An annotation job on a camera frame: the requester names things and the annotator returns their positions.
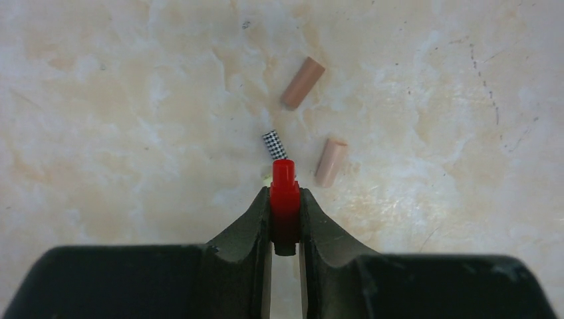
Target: scuff mark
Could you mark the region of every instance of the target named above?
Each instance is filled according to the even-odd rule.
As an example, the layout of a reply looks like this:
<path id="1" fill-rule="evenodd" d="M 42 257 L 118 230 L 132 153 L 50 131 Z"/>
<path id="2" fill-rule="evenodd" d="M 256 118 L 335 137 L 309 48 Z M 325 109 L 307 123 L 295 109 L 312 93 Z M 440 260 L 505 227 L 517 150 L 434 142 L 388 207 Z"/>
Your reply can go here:
<path id="1" fill-rule="evenodd" d="M 227 87 L 228 79 L 227 79 L 227 74 L 225 73 L 225 63 L 224 63 L 223 60 L 219 57 L 219 53 L 217 52 L 217 48 L 216 48 L 216 47 L 212 47 L 212 48 L 211 48 L 211 53 L 213 54 L 213 57 L 221 64 L 221 77 L 223 78 L 223 89 L 224 89 L 226 92 L 231 93 L 231 91 L 230 91 L 229 88 Z"/>
<path id="2" fill-rule="evenodd" d="M 504 53 L 505 51 L 513 48 L 515 45 L 517 45 L 517 43 L 521 42 L 525 37 L 520 38 L 519 40 L 517 40 L 515 43 L 513 43 L 512 45 L 508 46 L 507 48 L 499 51 L 498 53 L 495 53 L 494 55 L 492 55 L 491 57 L 487 58 L 485 61 L 483 61 L 483 63 L 486 63 L 487 61 L 495 58 L 496 56 L 500 55 L 501 53 Z"/>
<path id="3" fill-rule="evenodd" d="M 460 38 L 460 39 L 458 39 L 458 40 L 450 41 L 448 44 L 449 44 L 449 45 L 454 45 L 454 44 L 460 45 L 460 44 L 466 42 L 468 39 L 470 39 L 470 36 L 469 36 L 469 35 L 467 35 L 467 36 L 465 36 L 465 37 L 463 37 L 463 38 Z"/>
<path id="4" fill-rule="evenodd" d="M 516 150 L 516 149 L 519 147 L 519 145 L 520 145 L 521 141 L 523 140 L 523 138 L 524 138 L 530 131 L 531 131 L 531 129 L 530 129 L 530 128 L 527 128 L 527 129 L 523 132 L 523 134 L 521 135 L 521 137 L 517 140 L 517 143 L 515 143 L 515 146 L 514 146 L 512 149 L 509 150 L 510 153 L 512 153 L 514 150 Z"/>
<path id="5" fill-rule="evenodd" d="M 462 266 L 464 267 L 464 269 L 466 269 L 469 273 L 471 274 L 477 274 L 478 272 L 476 271 L 476 269 L 474 269 L 472 266 L 470 266 L 469 264 L 466 263 L 462 263 Z"/>
<path id="6" fill-rule="evenodd" d="M 392 266 L 394 266 L 394 267 L 396 267 L 396 268 L 399 268 L 399 269 L 404 269 L 404 270 L 407 269 L 407 267 L 405 267 L 404 265 L 402 265 L 402 264 L 400 264 L 400 263 L 396 263 L 396 262 L 394 262 L 394 261 L 391 261 L 391 262 L 390 262 L 390 265 L 392 265 Z"/>
<path id="7" fill-rule="evenodd" d="M 429 239 L 431 238 L 431 236 L 432 236 L 439 228 L 440 228 L 440 226 L 437 227 L 437 228 L 435 228 L 435 230 L 432 231 L 432 232 L 429 234 L 429 236 L 427 237 L 427 239 L 425 239 L 425 241 L 423 242 L 423 245 L 421 245 L 421 248 L 419 249 L 419 253 L 421 253 L 421 252 L 423 251 L 423 247 L 425 247 L 425 244 L 429 241 Z"/>
<path id="8" fill-rule="evenodd" d="M 522 266 L 519 263 L 499 263 L 493 266 L 490 271 L 496 274 L 503 274 L 512 282 L 518 282 L 520 278 L 519 270 L 521 268 Z"/>
<path id="9" fill-rule="evenodd" d="M 10 92 L 12 92 L 12 94 L 14 94 L 15 96 L 17 96 L 18 98 L 20 98 L 20 99 L 26 101 L 26 102 L 29 103 L 31 106 L 34 106 L 34 107 L 36 107 L 36 108 L 38 108 L 38 109 L 40 109 L 40 110 L 43 109 L 43 108 L 41 108 L 41 106 L 39 106 L 39 104 L 37 104 L 37 103 L 33 102 L 32 100 L 30 100 L 27 96 L 25 96 L 25 95 L 23 95 L 23 94 L 21 94 L 21 93 L 15 91 L 15 90 L 13 90 L 13 89 L 10 89 Z"/>
<path id="10" fill-rule="evenodd" d="M 338 241 L 339 239 L 341 239 L 341 238 L 343 238 L 343 237 L 344 237 L 344 235 L 337 236 L 337 237 L 334 237 L 334 238 L 332 238 L 332 239 L 329 239 L 328 241 L 324 241 L 324 242 L 322 242 L 322 243 L 317 243 L 317 244 L 320 245 L 320 246 L 322 246 L 322 245 L 327 245 L 327 244 L 332 245 L 331 242 L 333 242 L 333 241 Z"/>

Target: white marble table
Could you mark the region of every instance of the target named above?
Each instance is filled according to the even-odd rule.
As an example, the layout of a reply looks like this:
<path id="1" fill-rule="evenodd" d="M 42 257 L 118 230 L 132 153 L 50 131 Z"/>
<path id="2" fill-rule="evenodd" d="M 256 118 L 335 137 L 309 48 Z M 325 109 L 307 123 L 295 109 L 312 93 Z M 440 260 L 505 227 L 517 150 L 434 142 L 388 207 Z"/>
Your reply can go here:
<path id="1" fill-rule="evenodd" d="M 384 252 L 523 259 L 564 316 L 561 0 L 0 1 L 0 311 L 80 243 L 210 239 L 278 130 L 303 187 Z M 296 111 L 306 56 L 327 68 Z M 313 183 L 323 143 L 350 156 Z M 272 318 L 298 318 L 275 258 Z"/>

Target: small cylinder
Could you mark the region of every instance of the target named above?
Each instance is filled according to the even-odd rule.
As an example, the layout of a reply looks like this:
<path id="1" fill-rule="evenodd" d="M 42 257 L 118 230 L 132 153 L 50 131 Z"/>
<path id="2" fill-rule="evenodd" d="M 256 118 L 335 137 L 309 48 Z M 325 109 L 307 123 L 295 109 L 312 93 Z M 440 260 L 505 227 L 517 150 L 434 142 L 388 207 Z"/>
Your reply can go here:
<path id="1" fill-rule="evenodd" d="M 272 157 L 272 160 L 287 160 L 288 156 L 284 150 L 282 142 L 278 137 L 276 130 L 271 130 L 270 132 L 263 135 L 263 141 L 265 142 L 266 148 Z"/>
<path id="2" fill-rule="evenodd" d="M 324 72 L 325 68 L 321 64 L 307 57 L 282 94 L 282 102 L 291 108 L 297 108 Z"/>
<path id="3" fill-rule="evenodd" d="M 333 185 L 347 155 L 348 147 L 347 143 L 332 138 L 327 140 L 323 155 L 319 161 L 319 167 L 315 173 L 315 181 L 321 187 L 331 187 Z"/>

